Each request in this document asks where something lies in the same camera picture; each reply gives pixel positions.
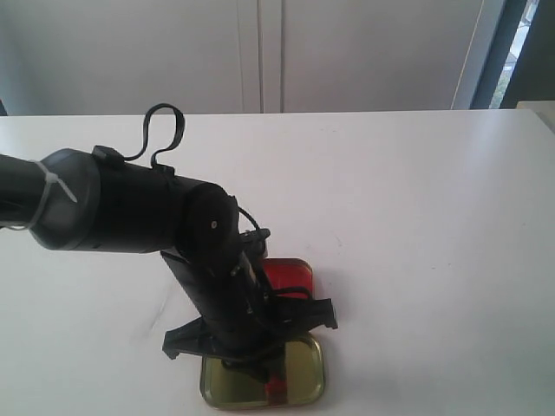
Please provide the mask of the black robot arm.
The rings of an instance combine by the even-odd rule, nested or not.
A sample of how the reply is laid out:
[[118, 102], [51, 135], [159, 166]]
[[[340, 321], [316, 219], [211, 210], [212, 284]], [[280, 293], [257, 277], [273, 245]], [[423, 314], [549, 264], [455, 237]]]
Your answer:
[[313, 328], [337, 328], [330, 299], [272, 287], [270, 231], [239, 229], [247, 212], [221, 186], [138, 166], [115, 150], [56, 151], [38, 161], [1, 158], [1, 226], [49, 250], [161, 255], [199, 317], [166, 333], [171, 359], [221, 359], [246, 372]]

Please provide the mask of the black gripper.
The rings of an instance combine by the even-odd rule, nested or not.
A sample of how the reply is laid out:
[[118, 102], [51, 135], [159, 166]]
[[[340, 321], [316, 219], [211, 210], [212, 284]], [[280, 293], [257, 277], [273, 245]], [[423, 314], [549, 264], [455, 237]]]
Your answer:
[[212, 251], [205, 263], [176, 249], [161, 256], [199, 317], [166, 332], [163, 352], [221, 359], [230, 364], [263, 360], [314, 328], [336, 329], [330, 299], [298, 299], [274, 290], [263, 261], [250, 260], [241, 234], [233, 246]]

